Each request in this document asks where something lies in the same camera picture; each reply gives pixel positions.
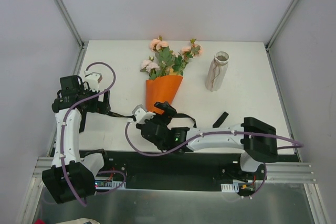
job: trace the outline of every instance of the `green leaf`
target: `green leaf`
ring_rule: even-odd
[[[150,80],[155,80],[157,78],[157,74],[156,73],[151,73],[150,75],[149,75],[149,79]]]
[[[169,47],[163,48],[163,50],[162,50],[162,57],[163,58],[167,58],[167,57],[169,57],[169,55],[171,55]]]
[[[178,72],[178,70],[180,69],[180,66],[174,65],[172,66],[174,72]]]

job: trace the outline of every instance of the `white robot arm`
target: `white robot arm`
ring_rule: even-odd
[[[177,127],[168,129],[172,117],[176,113],[168,103],[157,103],[164,111],[162,115],[148,112],[142,105],[133,110],[136,126],[141,130],[143,138],[155,144],[161,151],[169,151],[177,145],[188,142],[179,151],[193,152],[205,148],[236,148],[245,150],[239,159],[240,169],[253,173],[259,165],[277,161],[277,141],[266,137],[249,137],[236,135],[234,132],[264,132],[275,134],[275,128],[254,118],[245,118],[244,123],[227,128],[199,129]]]

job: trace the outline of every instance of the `orange paper cone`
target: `orange paper cone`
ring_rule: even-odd
[[[156,102],[172,104],[182,82],[182,76],[162,76],[146,81],[146,108],[148,111],[162,114],[163,111],[154,107]]]

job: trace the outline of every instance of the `pink flower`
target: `pink flower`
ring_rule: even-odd
[[[160,41],[157,45],[156,45],[156,49],[157,51],[159,51],[161,48],[163,47],[168,47],[169,44],[167,41]]]
[[[181,49],[181,54],[183,55],[183,54],[185,54],[186,52],[190,52],[191,51],[191,47],[183,47],[182,49]]]
[[[155,63],[155,62],[151,62],[151,63],[149,63],[149,64],[147,65],[147,67],[146,67],[146,71],[147,71],[148,73],[150,73],[152,69],[159,70],[160,67],[159,67],[159,65],[158,65],[157,63]]]
[[[203,53],[203,47],[200,46],[200,49],[198,50],[198,54],[196,54],[195,56],[200,56]]]
[[[154,39],[151,41],[151,43],[149,44],[149,48],[152,50],[152,51],[155,51],[154,48],[156,47],[156,45],[158,43],[160,43],[161,41],[159,39]]]
[[[140,69],[144,69],[145,67],[147,67],[152,61],[151,60],[144,60],[142,63],[141,63],[141,67]]]

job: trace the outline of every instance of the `white tabletop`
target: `white tabletop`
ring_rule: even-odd
[[[188,41],[168,41],[174,51],[188,46]],[[116,83],[110,92],[111,110],[131,115],[138,104],[145,104],[146,73],[141,73],[142,60],[154,56],[147,40],[91,40],[89,42],[80,75],[87,65],[103,61],[116,72]],[[226,111],[229,116],[222,124],[227,127],[243,123],[244,117],[252,116],[274,126],[278,135],[289,137],[285,117],[271,68],[261,42],[214,42],[199,41],[203,55],[192,59],[184,71],[184,78],[172,106],[178,113],[194,117],[197,127],[212,127]],[[222,87],[216,92],[205,88],[205,78],[214,55],[219,51],[229,54],[229,67]],[[103,75],[100,89],[108,87],[112,73],[103,65],[91,68]],[[109,151],[133,151],[124,136],[127,119],[88,113],[85,131],[80,134],[80,149],[104,148]],[[189,119],[173,119],[170,126],[189,126]],[[142,151],[157,152],[158,149],[140,135],[132,124],[129,128],[131,141]],[[278,140],[278,146],[289,143]],[[240,153],[228,148],[206,149],[198,152]],[[293,154],[293,150],[280,150],[280,154]]]

